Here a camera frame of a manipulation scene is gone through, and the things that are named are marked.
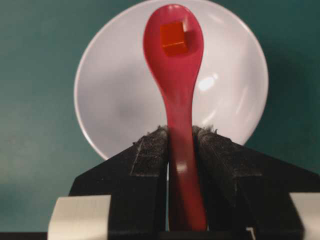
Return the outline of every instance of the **red plastic spoon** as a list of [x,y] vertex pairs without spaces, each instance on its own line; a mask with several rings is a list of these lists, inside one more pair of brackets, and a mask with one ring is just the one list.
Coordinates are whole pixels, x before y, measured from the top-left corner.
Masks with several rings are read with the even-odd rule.
[[[173,22],[183,23],[188,52],[167,56],[162,48],[160,28]],[[146,24],[143,49],[164,100],[169,128],[169,228],[205,231],[207,219],[192,136],[192,100],[204,51],[200,25],[182,5],[160,7]]]

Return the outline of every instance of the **spoon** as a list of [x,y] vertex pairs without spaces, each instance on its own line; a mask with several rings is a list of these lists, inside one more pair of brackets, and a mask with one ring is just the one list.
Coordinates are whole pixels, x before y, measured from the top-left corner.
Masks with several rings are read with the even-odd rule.
[[[161,26],[174,22],[182,22],[188,50],[168,56],[162,47]],[[207,219],[192,136],[192,100],[204,51],[197,19],[182,5],[158,8],[146,24],[143,50],[162,94],[169,128],[169,229],[205,231]]]

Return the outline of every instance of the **spoon handle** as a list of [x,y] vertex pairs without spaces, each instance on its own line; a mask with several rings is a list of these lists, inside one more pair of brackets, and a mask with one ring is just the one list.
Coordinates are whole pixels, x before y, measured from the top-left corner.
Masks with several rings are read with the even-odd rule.
[[168,116],[171,152],[169,229],[170,231],[205,231],[207,219],[198,179],[191,107],[183,112],[180,108],[179,111],[171,111],[171,115]]

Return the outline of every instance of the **small cube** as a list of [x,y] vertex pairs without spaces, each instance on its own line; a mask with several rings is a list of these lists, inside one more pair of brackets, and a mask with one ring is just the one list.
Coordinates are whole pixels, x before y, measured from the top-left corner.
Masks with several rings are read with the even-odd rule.
[[188,51],[182,22],[172,22],[160,27],[161,44],[167,56],[183,54]]

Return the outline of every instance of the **bowl rim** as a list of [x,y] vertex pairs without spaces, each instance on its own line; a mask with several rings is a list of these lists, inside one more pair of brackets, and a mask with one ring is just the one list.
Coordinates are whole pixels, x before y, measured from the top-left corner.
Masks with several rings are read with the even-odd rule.
[[[74,78],[74,87],[73,87],[73,103],[74,103],[74,110],[75,110],[75,115],[78,121],[78,124],[81,128],[81,131],[84,135],[84,137],[86,138],[86,140],[89,142],[89,144],[91,145],[91,147],[99,154],[100,157],[102,157],[104,160],[108,160],[109,157],[106,156],[92,141],[92,139],[90,138],[90,136],[88,135],[86,128],[84,126],[84,123],[82,121],[81,118],[81,114],[80,114],[80,110],[79,110],[79,105],[78,105],[78,85],[79,85],[79,81],[80,81],[80,74],[81,74],[81,70],[83,68],[83,64],[85,59],[87,58],[88,52],[91,50],[92,46],[95,44],[96,40],[99,38],[99,36],[102,34],[102,32],[108,28],[111,24],[113,24],[116,20],[118,20],[119,18],[121,18],[122,16],[126,15],[127,13],[133,11],[136,8],[145,6],[145,5],[150,5],[150,4],[154,4],[157,2],[161,2],[162,0],[147,0],[147,1],[143,1],[140,3],[137,3],[125,10],[123,10],[122,12],[118,13],[116,16],[114,16],[113,18],[111,18],[106,24],[104,24],[100,30],[94,35],[94,37],[90,40],[89,44],[87,45],[87,47],[85,48],[85,51],[83,52],[81,59],[79,61],[77,70],[76,70],[76,74],[75,74],[75,78]],[[249,33],[249,35],[252,37],[252,39],[254,40],[254,44],[257,47],[258,50],[258,54],[260,55],[260,58],[263,62],[263,76],[264,76],[264,92],[263,92],[263,104],[262,107],[260,108],[260,111],[257,113],[257,121],[255,122],[255,124],[253,124],[251,126],[251,128],[249,129],[248,133],[246,134],[245,138],[244,138],[244,143],[242,145],[244,145],[247,140],[252,136],[252,134],[254,133],[255,129],[257,128],[262,115],[264,113],[264,110],[266,108],[266,103],[267,103],[267,99],[268,99],[268,91],[269,91],[269,72],[268,72],[268,65],[267,65],[267,61],[266,61],[266,57],[264,55],[264,52],[262,50],[262,47],[257,39],[257,37],[255,36],[255,34],[252,32],[252,30],[248,27],[248,25],[241,20],[240,17],[238,17],[235,13],[233,13],[232,11],[230,11],[229,9],[225,8],[224,6],[219,5],[218,3],[209,1],[209,0],[188,0],[190,2],[198,2],[198,3],[203,3],[203,4],[207,4],[207,5],[211,5],[214,6],[216,8],[220,8],[220,10],[222,10],[223,12],[225,12],[226,14],[231,15],[240,25],[242,25],[242,27]]]

